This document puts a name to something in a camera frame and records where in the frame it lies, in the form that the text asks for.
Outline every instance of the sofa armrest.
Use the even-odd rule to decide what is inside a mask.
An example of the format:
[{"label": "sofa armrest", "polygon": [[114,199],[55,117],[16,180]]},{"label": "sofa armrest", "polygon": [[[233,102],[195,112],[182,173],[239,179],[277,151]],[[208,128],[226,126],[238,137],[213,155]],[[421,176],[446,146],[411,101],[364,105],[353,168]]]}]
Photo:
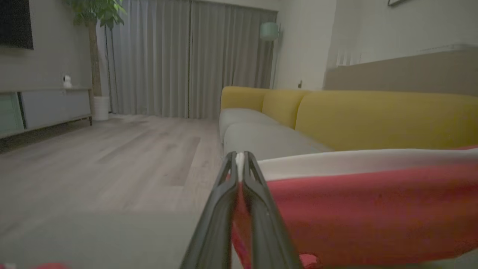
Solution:
[{"label": "sofa armrest", "polygon": [[221,95],[221,110],[226,108],[248,108],[262,112],[264,95],[269,89],[225,87]]}]

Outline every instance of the curtain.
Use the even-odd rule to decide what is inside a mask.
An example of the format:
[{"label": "curtain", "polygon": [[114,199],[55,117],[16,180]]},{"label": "curtain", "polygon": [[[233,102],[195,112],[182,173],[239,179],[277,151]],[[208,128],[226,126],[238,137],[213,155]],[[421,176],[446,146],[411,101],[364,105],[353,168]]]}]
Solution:
[{"label": "curtain", "polygon": [[193,1],[191,8],[191,118],[219,117],[225,86],[269,88],[273,42],[259,38],[277,12]]},{"label": "curtain", "polygon": [[190,0],[124,0],[107,34],[111,108],[119,114],[219,116],[225,86],[268,88],[277,12]]},{"label": "curtain", "polygon": [[190,3],[124,0],[123,7],[124,26],[112,31],[112,111],[187,117]]}]

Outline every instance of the potted plant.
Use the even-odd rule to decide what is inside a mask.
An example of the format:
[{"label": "potted plant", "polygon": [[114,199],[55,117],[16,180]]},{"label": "potted plant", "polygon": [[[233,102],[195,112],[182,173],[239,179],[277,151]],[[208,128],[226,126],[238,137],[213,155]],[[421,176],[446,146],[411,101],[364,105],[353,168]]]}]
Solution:
[{"label": "potted plant", "polygon": [[122,0],[64,0],[75,13],[73,24],[84,24],[88,27],[91,78],[93,95],[95,96],[94,116],[96,120],[108,119],[109,96],[101,96],[101,79],[99,73],[98,41],[96,25],[98,21],[101,26],[106,25],[113,29],[116,24],[123,24],[120,13],[126,14],[121,6]]}]

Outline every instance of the yellow sofa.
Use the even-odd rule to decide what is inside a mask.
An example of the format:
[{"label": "yellow sofa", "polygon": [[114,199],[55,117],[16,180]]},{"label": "yellow sofa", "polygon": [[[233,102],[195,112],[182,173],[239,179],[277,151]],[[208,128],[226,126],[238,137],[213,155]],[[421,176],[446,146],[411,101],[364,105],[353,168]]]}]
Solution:
[{"label": "yellow sofa", "polygon": [[[478,98],[472,96],[225,87],[221,116],[231,109],[261,112],[263,117],[336,151],[446,149],[478,144]],[[223,136],[231,128],[237,132],[237,124],[247,122],[220,122]],[[249,127],[253,130],[259,124]]]}]

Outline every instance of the television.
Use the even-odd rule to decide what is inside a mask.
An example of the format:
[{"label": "television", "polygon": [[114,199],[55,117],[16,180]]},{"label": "television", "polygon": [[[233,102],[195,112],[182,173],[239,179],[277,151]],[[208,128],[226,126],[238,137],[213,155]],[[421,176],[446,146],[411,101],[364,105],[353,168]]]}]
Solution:
[{"label": "television", "polygon": [[0,46],[33,49],[28,0],[0,0]]}]

